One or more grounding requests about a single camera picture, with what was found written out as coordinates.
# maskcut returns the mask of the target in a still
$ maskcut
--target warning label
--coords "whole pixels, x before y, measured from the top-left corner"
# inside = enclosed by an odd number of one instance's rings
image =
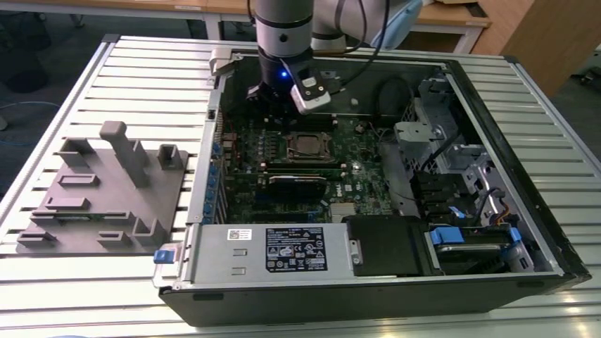
[[[328,270],[323,227],[267,229],[265,243],[265,268],[271,273]]]

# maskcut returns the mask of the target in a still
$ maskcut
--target blue latch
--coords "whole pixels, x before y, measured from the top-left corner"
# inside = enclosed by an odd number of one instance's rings
[[[203,213],[205,215],[211,215],[212,212],[213,212],[213,206],[209,203],[205,203],[205,207],[203,208]]]
[[[520,234],[520,230],[516,227],[512,227],[509,229],[511,238],[513,240],[513,243],[523,240],[523,235]]]
[[[213,143],[213,153],[216,153],[217,155],[221,154],[221,146],[219,145],[219,143]]]
[[[155,264],[173,264],[175,260],[176,260],[176,251],[173,250],[155,251]]]
[[[465,213],[463,213],[461,210],[457,209],[456,206],[451,206],[449,209],[455,213],[455,216],[457,216],[457,218],[465,218],[467,217]]]
[[[457,227],[437,227],[431,231],[432,244],[457,244],[464,243],[461,230]]]

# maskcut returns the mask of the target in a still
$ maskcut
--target capacitor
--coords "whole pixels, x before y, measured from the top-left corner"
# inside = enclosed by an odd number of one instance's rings
[[[365,133],[365,126],[364,126],[361,123],[359,123],[359,124],[355,126],[355,133],[356,133],[356,134],[364,134],[364,133]]]

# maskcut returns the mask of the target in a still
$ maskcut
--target metal table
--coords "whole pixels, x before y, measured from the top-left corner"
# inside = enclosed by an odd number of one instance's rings
[[[176,143],[197,154],[212,81],[211,50],[240,42],[120,37],[100,45],[0,204],[0,336],[145,337],[596,337],[601,332],[601,165],[519,64],[497,56],[391,52],[463,64],[593,279],[491,313],[304,325],[197,329],[161,303],[152,257],[12,256],[63,160],[62,138],[97,135],[107,119],[129,124],[147,149]],[[104,144],[99,139],[95,146]],[[189,173],[196,162],[189,162]],[[192,175],[180,195],[172,240],[183,239]]]

